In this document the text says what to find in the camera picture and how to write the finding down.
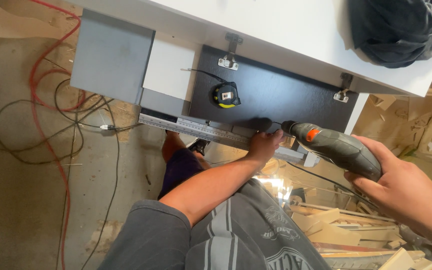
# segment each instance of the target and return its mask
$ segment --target dark cloth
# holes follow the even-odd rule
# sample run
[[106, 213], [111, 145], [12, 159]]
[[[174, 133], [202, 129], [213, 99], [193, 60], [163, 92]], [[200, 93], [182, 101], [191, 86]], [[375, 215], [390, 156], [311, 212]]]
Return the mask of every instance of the dark cloth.
[[250, 179], [192, 229], [174, 208], [135, 203], [99, 269], [331, 268], [261, 183]]
[[354, 48], [387, 68], [432, 57], [432, 0], [349, 0]]
[[199, 163], [191, 150], [187, 148], [177, 150], [166, 164], [163, 187], [157, 199], [163, 198], [163, 196], [183, 181], [202, 171], [204, 171], [204, 169], [201, 163]]

